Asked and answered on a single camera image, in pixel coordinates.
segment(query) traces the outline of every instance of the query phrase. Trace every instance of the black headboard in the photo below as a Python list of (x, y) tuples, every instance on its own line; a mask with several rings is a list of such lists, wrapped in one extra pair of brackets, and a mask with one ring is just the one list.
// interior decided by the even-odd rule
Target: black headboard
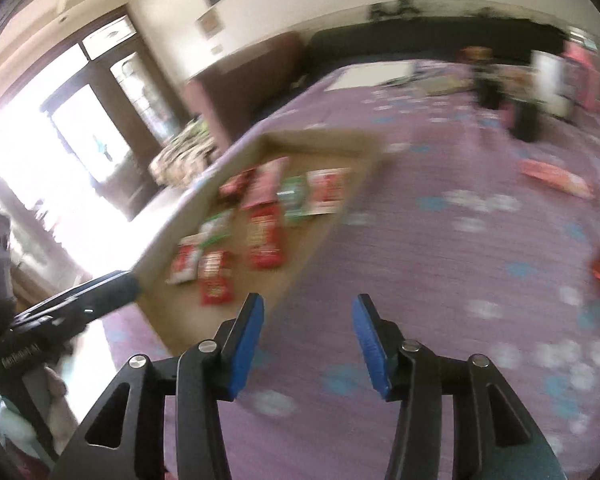
[(305, 72), (319, 76), (356, 62), (429, 58), (458, 60), (466, 46), (488, 46), (498, 62), (526, 64), (532, 50), (561, 54), (565, 33), (517, 18), (461, 16), (395, 19), (330, 28), (309, 41)]

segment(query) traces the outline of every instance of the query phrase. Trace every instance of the purple bedspread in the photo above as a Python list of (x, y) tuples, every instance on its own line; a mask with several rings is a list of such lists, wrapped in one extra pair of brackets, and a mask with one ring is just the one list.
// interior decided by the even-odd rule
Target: purple bedspread
[[(578, 126), (545, 118), (542, 142), (525, 144), (468, 93), (325, 92), (339, 72), (240, 141), (271, 129), (363, 128), (384, 132), (397, 153), (267, 320), (238, 401), (221, 404), (234, 478), (384, 478), (399, 406), (366, 374), (350, 320), (361, 292), (437, 354), (490, 356), (570, 479), (585, 478), (600, 462), (600, 286), (589, 272), (600, 198), (552, 190), (518, 165), (550, 162), (600, 190), (600, 111), (581, 113)], [(110, 319), (107, 334), (120, 339)], [(445, 424), (440, 478), (452, 464)]]

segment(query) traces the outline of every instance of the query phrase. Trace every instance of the cardboard tray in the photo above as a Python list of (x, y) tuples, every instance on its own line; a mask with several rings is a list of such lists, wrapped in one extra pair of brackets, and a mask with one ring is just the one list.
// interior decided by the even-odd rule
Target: cardboard tray
[[(178, 355), (215, 335), (218, 326), (235, 317), (248, 292), (258, 292), (267, 311), (274, 309), (302, 273), (311, 257), (341, 220), (347, 205), (360, 190), (382, 153), (382, 135), (361, 130), (299, 130), (268, 132), (227, 153), (204, 182), (187, 192), (177, 212), (133, 268), (142, 291), (138, 305), (167, 348)], [(308, 218), (285, 227), (285, 264), (279, 269), (253, 270), (246, 258), (248, 212), (234, 216), (232, 236), (218, 248), (235, 253), (235, 301), (221, 306), (202, 306), (197, 282), (168, 285), (170, 264), (181, 238), (198, 232), (209, 215), (221, 210), (218, 188), (234, 174), (280, 156), (289, 156), (284, 177), (327, 168), (350, 168), (346, 198), (336, 214)]]

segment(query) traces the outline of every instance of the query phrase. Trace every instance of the clothing pile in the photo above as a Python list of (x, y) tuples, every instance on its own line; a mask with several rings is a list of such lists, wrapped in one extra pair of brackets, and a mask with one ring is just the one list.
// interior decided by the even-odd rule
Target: clothing pile
[(213, 161), (215, 150), (206, 121), (191, 121), (152, 160), (149, 171), (158, 184), (187, 187)]

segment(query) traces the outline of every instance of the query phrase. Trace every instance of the green snack packet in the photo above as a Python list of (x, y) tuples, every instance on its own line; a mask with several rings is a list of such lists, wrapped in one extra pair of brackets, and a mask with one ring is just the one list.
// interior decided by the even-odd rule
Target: green snack packet
[(205, 249), (227, 238), (230, 234), (231, 220), (234, 216), (233, 209), (227, 209), (208, 218), (200, 227), (202, 241), (200, 248)]
[(294, 223), (304, 217), (304, 200), (307, 186), (304, 175), (291, 176), (282, 181), (278, 200), (285, 211), (285, 221)]

